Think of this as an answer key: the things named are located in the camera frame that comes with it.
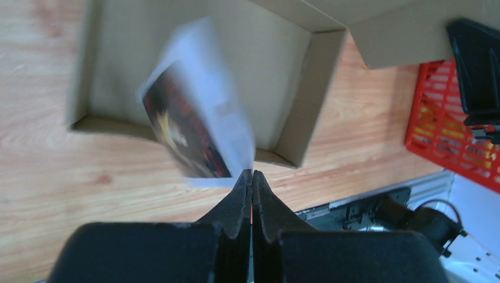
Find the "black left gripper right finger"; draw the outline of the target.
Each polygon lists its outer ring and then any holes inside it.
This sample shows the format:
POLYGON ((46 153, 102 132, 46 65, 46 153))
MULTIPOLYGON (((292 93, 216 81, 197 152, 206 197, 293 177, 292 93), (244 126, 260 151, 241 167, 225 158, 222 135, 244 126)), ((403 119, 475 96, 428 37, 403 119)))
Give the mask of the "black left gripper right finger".
POLYGON ((388 232, 319 231, 252 177, 255 282, 448 282, 435 244, 423 233, 424 211, 390 199, 376 210, 388 232))

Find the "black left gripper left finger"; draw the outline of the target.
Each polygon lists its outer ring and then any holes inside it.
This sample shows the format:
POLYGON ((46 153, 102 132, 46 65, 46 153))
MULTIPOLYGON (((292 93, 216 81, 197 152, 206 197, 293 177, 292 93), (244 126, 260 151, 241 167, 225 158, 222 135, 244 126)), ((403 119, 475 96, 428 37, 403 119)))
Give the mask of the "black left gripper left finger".
POLYGON ((252 172, 195 222, 94 222, 63 246, 48 282, 246 282, 252 172))

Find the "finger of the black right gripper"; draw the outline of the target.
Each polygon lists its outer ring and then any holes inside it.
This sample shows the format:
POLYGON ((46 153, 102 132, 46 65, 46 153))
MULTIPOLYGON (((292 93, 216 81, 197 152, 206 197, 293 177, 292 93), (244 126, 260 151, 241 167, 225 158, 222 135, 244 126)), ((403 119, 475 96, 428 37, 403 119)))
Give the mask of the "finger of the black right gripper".
POLYGON ((446 25, 467 124, 499 124, 499 30, 471 19, 446 25))

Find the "black star packet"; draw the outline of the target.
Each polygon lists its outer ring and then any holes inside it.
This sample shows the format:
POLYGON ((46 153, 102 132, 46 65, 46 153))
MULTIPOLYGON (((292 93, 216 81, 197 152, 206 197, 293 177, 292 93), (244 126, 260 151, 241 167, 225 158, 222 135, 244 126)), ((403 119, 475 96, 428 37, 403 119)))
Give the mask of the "black star packet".
POLYGON ((232 187, 253 167, 252 127, 210 18, 174 30, 137 99, 192 185, 232 187))

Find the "cardboard box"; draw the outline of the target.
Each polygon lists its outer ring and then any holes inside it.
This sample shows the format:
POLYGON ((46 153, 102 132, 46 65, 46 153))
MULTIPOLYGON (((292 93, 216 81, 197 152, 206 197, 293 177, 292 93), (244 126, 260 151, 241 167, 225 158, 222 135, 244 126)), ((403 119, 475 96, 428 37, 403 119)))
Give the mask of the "cardboard box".
POLYGON ((498 1, 88 1, 71 129, 158 142, 139 88, 176 28, 212 20, 255 161, 298 168, 350 34, 371 69, 446 59, 445 26, 499 28, 498 1))

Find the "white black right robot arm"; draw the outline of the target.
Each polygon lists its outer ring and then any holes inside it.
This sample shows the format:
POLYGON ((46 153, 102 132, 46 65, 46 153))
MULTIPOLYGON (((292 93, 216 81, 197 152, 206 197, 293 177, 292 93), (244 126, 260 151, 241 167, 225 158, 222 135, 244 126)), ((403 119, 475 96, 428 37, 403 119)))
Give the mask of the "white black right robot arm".
MULTIPOLYGON (((406 148, 499 191, 499 31, 458 18, 446 25, 453 58, 427 62, 419 76, 407 129, 406 148)), ((499 278, 499 260, 427 202, 409 210, 388 199, 374 219, 387 228, 422 233, 444 265, 464 277, 499 278)))

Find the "red plastic basket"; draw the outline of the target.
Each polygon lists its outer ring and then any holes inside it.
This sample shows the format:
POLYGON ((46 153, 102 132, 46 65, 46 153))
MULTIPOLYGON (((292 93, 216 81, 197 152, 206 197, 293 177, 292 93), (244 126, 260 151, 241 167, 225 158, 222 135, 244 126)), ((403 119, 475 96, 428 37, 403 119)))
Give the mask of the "red plastic basket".
POLYGON ((454 60, 421 64, 407 150, 498 193, 499 146, 475 139, 464 119, 454 60))

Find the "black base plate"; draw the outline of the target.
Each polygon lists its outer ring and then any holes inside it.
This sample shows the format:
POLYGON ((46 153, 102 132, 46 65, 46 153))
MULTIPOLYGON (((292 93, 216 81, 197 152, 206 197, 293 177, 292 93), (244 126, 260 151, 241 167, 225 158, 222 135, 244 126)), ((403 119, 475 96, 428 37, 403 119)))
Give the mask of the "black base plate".
POLYGON ((391 198, 407 205, 411 188, 407 186, 379 189, 296 212, 302 220, 320 231, 367 231, 374 226, 373 217, 379 203, 391 198))

